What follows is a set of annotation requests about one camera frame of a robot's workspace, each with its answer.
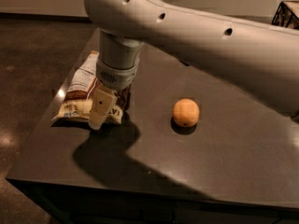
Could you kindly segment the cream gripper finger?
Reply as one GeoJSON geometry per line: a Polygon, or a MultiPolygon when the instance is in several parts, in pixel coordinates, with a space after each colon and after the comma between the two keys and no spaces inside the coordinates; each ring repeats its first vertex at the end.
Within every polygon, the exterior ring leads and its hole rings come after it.
{"type": "Polygon", "coordinates": [[[99,86],[94,90],[93,105],[89,119],[89,126],[93,130],[99,130],[101,128],[107,119],[108,113],[116,102],[117,97],[113,90],[105,86],[99,86]]]}

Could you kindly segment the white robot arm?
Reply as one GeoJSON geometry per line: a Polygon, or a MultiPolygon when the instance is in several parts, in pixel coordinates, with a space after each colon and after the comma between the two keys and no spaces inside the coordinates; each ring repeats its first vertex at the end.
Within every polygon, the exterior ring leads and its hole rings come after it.
{"type": "Polygon", "coordinates": [[[299,33],[171,6],[164,0],[84,0],[100,29],[97,78],[128,87],[150,44],[220,77],[292,120],[299,118],[299,33]]]}

